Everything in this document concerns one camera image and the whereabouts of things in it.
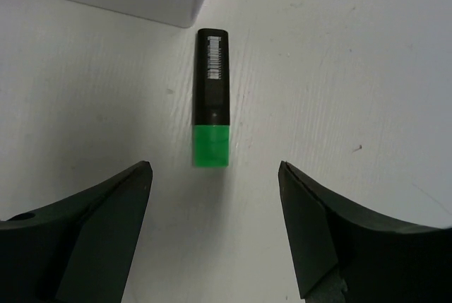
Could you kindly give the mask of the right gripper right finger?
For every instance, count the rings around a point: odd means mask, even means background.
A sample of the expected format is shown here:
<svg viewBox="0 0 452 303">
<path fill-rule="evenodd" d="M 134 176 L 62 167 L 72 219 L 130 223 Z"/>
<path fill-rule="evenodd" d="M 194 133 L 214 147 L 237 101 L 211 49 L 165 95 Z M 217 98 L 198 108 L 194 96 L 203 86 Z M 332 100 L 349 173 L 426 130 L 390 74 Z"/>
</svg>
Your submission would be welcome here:
<svg viewBox="0 0 452 303">
<path fill-rule="evenodd" d="M 377 213 L 288 162 L 280 200 L 306 302 L 450 302 L 451 229 Z"/>
</svg>

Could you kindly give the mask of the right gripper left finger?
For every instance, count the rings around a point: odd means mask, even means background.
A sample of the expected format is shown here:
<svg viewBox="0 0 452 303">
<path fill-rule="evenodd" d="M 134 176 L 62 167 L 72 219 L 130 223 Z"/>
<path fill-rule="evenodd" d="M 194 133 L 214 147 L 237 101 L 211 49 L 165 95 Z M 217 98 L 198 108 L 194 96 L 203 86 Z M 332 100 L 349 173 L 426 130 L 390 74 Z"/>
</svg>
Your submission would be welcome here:
<svg viewBox="0 0 452 303">
<path fill-rule="evenodd" d="M 150 163 L 141 161 L 1 221 L 1 301 L 120 302 L 152 180 Z"/>
</svg>

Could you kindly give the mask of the green highlighter marker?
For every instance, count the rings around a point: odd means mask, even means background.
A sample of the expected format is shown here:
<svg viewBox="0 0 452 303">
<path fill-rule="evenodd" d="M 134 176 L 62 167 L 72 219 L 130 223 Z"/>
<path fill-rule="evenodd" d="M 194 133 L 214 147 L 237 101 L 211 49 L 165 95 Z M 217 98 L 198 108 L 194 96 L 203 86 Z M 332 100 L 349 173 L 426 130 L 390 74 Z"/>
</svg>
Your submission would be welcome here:
<svg viewBox="0 0 452 303">
<path fill-rule="evenodd" d="M 196 36 L 193 89 L 193 162 L 227 167 L 230 156 L 228 32 L 202 28 Z"/>
</svg>

